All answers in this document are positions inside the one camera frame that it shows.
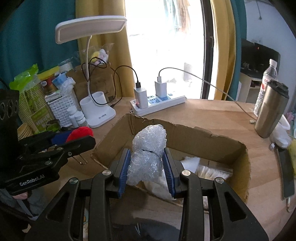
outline plastic water bottle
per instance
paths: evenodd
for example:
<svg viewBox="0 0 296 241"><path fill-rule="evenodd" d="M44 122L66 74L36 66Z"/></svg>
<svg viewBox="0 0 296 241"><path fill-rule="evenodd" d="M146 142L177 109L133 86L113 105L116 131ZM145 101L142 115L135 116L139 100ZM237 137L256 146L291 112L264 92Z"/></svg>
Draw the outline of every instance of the plastic water bottle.
<svg viewBox="0 0 296 241"><path fill-rule="evenodd" d="M267 83L270 80L276 80L276 81L278 80L277 79L276 66L277 66L277 62L274 61L273 59L270 59L269 60L269 67L263 73L263 78L262 78L262 83L261 83L259 95L258 95L256 104L255 104L255 108L254 108L254 114L257 117L258 117L259 110L260 110L262 102L263 102L263 98L264 98L264 94L265 94L265 91L266 91Z"/></svg>

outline blue gripper pad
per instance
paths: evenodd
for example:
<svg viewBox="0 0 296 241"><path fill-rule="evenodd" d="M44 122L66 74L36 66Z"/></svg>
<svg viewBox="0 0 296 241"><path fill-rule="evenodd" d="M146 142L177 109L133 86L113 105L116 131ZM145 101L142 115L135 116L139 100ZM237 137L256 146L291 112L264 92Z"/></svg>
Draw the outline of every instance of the blue gripper pad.
<svg viewBox="0 0 296 241"><path fill-rule="evenodd" d="M175 182L174 182L174 176L173 176L173 172L172 172L172 168L170 166L170 160L169 158L171 158L171 154L168 153L169 150L167 148L165 148L164 152L163 152L163 168L165 171L165 178L167 180L167 184L168 184L168 191L170 192L170 194L172 195L172 197L175 196L176 194L176 189L175 189Z"/></svg>
<svg viewBox="0 0 296 241"><path fill-rule="evenodd" d="M118 196L121 197L124 193L124 190L126 188L126 180L127 180L127 174L128 174L128 166L131 162L131 151L129 149L125 149L120 162L123 161L122 169L119 175L119 182L118 182Z"/></svg>

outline red pom pom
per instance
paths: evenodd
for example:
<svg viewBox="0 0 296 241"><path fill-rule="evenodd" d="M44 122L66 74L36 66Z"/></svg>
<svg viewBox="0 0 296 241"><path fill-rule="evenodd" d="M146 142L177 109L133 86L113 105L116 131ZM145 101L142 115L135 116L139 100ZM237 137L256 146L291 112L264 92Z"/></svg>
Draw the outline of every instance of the red pom pom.
<svg viewBox="0 0 296 241"><path fill-rule="evenodd" d="M73 140L76 140L76 139L79 139L79 138L85 137L85 136L92 136L93 137L94 133L93 133L92 129L90 129L89 127L81 126L71 132L71 134L68 136L66 142L73 141Z"/></svg>

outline power strip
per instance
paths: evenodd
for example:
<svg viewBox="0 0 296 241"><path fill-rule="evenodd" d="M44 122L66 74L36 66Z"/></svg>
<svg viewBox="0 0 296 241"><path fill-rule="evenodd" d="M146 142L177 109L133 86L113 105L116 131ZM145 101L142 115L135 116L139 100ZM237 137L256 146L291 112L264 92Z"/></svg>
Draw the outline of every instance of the power strip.
<svg viewBox="0 0 296 241"><path fill-rule="evenodd" d="M168 107L178 105L185 102L185 96L177 92L169 93L166 97L160 98L158 96L148 96L148 107L140 109L136 105L136 100L130 101L131 112L138 116L144 116Z"/></svg>

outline power outlet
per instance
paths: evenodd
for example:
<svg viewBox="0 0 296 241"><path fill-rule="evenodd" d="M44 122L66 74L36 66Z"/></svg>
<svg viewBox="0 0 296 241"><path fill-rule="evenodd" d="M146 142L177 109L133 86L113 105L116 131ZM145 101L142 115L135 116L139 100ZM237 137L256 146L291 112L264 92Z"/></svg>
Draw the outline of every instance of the power outlet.
<svg viewBox="0 0 296 241"><path fill-rule="evenodd" d="M150 104L156 104L156 103L159 103L160 101L159 101L159 99L157 99L157 98L153 98L153 99L149 99L148 102L149 102Z"/></svg>

